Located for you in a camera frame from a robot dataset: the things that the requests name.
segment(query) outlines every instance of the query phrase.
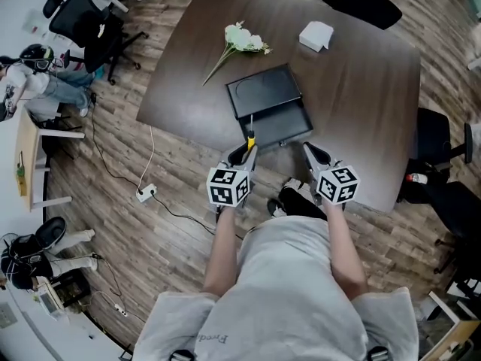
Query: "dark wooden table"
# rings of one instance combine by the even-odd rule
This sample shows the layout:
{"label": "dark wooden table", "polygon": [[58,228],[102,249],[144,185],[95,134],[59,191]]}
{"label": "dark wooden table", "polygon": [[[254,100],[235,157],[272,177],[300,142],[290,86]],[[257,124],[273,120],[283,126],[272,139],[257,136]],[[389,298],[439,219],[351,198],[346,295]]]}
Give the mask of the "dark wooden table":
{"label": "dark wooden table", "polygon": [[[272,54],[237,54],[202,86],[224,50],[224,28],[245,20]],[[313,20],[334,28],[319,53],[298,42]],[[308,140],[353,165],[356,201],[392,210],[416,126],[419,52],[370,24],[306,0],[192,0],[174,30],[137,119],[219,151],[244,140],[226,83],[289,63],[314,130]],[[307,179],[301,144],[260,154],[258,164]]]}

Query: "black box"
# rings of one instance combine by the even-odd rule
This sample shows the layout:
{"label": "black box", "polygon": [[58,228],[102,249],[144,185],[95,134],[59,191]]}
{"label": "black box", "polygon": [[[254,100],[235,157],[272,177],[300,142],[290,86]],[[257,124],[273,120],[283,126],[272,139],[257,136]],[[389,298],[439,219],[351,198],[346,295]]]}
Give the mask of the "black box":
{"label": "black box", "polygon": [[313,129],[287,64],[229,83],[227,90],[246,139],[253,114],[259,148],[282,144]]}

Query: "flower stem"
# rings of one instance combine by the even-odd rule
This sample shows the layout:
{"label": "flower stem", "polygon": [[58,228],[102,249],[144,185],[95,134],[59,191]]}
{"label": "flower stem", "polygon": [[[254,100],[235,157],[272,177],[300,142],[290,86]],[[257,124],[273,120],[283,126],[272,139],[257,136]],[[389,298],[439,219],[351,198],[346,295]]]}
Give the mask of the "flower stem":
{"label": "flower stem", "polygon": [[219,58],[219,61],[215,64],[215,66],[212,68],[212,71],[209,73],[209,75],[205,78],[204,82],[202,83],[202,86],[206,84],[206,82],[214,75],[214,73],[219,69],[221,64],[224,63],[224,61],[232,54],[234,54],[237,50],[233,48],[232,46],[228,47],[228,44],[225,46],[224,52],[222,52],[222,55]]}

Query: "laminate flooring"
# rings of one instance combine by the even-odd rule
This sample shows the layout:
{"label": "laminate flooring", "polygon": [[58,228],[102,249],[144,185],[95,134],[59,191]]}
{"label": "laminate flooring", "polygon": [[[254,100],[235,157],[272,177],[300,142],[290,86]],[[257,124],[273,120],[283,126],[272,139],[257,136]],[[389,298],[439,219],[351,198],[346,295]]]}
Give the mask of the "laminate flooring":
{"label": "laminate flooring", "polygon": [[[110,171],[138,183],[152,149],[149,126],[135,118],[150,74],[167,41],[191,0],[127,0],[126,30],[145,31],[128,51],[142,64],[136,71],[127,61],[117,67],[116,86],[96,81],[95,137]],[[448,116],[452,144],[463,141],[463,123],[480,121],[479,88],[481,73],[468,71],[474,58],[473,31],[476,17],[468,0],[392,0],[402,11],[402,19],[389,29],[418,47],[422,54],[419,105]],[[86,138],[70,141],[68,158],[59,151],[51,161],[49,197],[73,196],[72,203],[47,209],[47,216],[63,216],[68,231],[92,228],[92,242],[76,247],[68,255],[92,250],[104,256],[119,281],[128,311],[145,320],[160,292],[196,292],[213,236],[191,220],[170,215],[153,199],[141,204],[135,186],[111,177],[105,170],[92,141],[92,112],[85,119],[72,113],[74,125],[82,125]],[[219,151],[182,140],[153,129],[155,154],[142,181],[154,183],[157,197],[174,213],[193,216],[211,229],[214,215],[209,207],[205,180],[209,167],[216,165]],[[452,179],[460,180],[481,196],[479,151],[470,165],[453,160]],[[285,177],[258,167],[256,186],[247,206],[237,218],[237,233],[269,218],[265,203],[275,196]],[[437,238],[452,236],[428,205],[396,205],[390,214],[381,214],[351,202],[346,209],[352,236],[365,265],[373,290],[409,287],[413,299],[429,290],[443,288],[451,271],[434,275],[433,269],[446,256],[446,247],[435,247]],[[92,288],[113,295],[117,288],[105,264],[97,272],[85,272]],[[131,314],[122,317],[101,293],[88,306],[90,314],[114,338],[134,344],[143,323]]]}

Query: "power strip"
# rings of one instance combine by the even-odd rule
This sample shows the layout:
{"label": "power strip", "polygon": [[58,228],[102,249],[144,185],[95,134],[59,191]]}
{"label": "power strip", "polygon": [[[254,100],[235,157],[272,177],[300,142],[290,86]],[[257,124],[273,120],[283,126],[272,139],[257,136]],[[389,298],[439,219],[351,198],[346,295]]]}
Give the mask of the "power strip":
{"label": "power strip", "polygon": [[123,310],[119,304],[115,304],[115,309],[121,313],[121,315],[123,315],[124,317],[128,317],[129,315],[127,314],[127,312],[125,310]]}
{"label": "power strip", "polygon": [[149,198],[152,198],[152,196],[155,194],[157,194],[157,186],[150,184],[149,186],[144,187],[142,190],[137,191],[135,196],[137,196],[137,199],[140,203],[144,203]]}

